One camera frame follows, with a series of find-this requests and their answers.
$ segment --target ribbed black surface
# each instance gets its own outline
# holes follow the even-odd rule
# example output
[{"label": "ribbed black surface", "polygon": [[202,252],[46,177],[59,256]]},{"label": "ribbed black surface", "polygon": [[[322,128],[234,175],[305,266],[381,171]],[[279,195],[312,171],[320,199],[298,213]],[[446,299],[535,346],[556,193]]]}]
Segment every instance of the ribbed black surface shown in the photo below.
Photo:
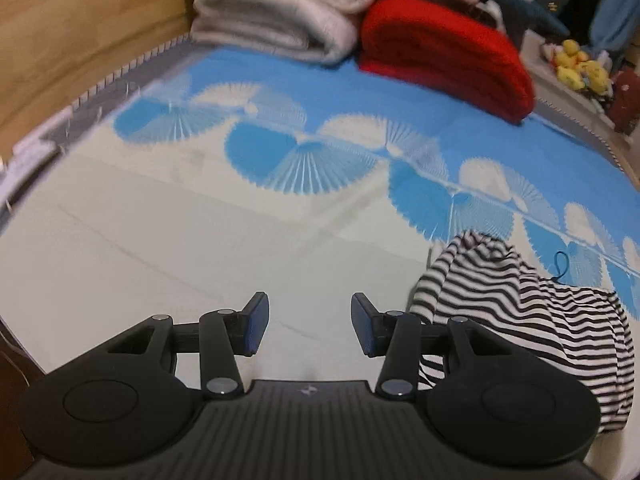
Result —
[{"label": "ribbed black surface", "polygon": [[594,480],[578,463],[515,471],[475,463],[425,427],[410,404],[379,399],[364,382],[256,381],[214,401],[184,438],[109,470],[39,461],[26,480]]}]

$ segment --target red blanket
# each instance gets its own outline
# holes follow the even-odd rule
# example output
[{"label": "red blanket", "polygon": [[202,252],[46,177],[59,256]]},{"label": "red blanket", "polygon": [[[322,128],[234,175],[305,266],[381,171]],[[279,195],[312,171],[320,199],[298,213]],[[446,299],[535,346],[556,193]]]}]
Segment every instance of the red blanket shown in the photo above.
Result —
[{"label": "red blanket", "polygon": [[380,0],[362,24],[361,70],[441,90],[518,123],[534,107],[529,73],[500,32],[423,0]]}]

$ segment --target white folded blanket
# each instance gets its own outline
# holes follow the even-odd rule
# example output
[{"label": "white folded blanket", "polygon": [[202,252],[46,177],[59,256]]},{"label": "white folded blanket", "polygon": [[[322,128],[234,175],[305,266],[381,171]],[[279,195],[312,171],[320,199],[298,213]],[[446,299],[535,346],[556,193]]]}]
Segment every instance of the white folded blanket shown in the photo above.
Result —
[{"label": "white folded blanket", "polygon": [[358,32],[344,14],[373,0],[195,0],[195,41],[233,44],[306,62],[335,64],[354,49]]}]

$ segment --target striped clothing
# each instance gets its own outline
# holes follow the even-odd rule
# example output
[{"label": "striped clothing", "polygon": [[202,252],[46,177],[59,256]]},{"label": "striped clothing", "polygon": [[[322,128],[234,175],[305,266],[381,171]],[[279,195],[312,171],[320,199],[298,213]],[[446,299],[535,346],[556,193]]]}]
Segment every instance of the striped clothing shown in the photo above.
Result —
[{"label": "striped clothing", "polygon": [[[529,349],[594,393],[600,431],[624,427],[634,393],[634,346],[615,292],[542,278],[512,246],[465,232],[422,275],[410,311],[435,324],[466,316]],[[442,358],[423,356],[420,387],[443,377]]]}]

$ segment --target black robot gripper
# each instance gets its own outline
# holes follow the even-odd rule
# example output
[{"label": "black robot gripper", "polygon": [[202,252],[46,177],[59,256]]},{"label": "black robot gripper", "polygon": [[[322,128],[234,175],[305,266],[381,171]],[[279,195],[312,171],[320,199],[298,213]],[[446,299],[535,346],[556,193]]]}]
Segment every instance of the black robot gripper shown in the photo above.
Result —
[{"label": "black robot gripper", "polygon": [[[378,312],[362,293],[351,320],[365,381],[253,381],[235,355],[258,350],[269,301],[174,325],[156,315],[54,370],[22,399],[36,463],[23,478],[594,480],[584,466],[600,410],[575,378],[462,317],[446,326]],[[197,352],[200,388],[174,373]],[[424,354],[445,377],[418,389]]]}]

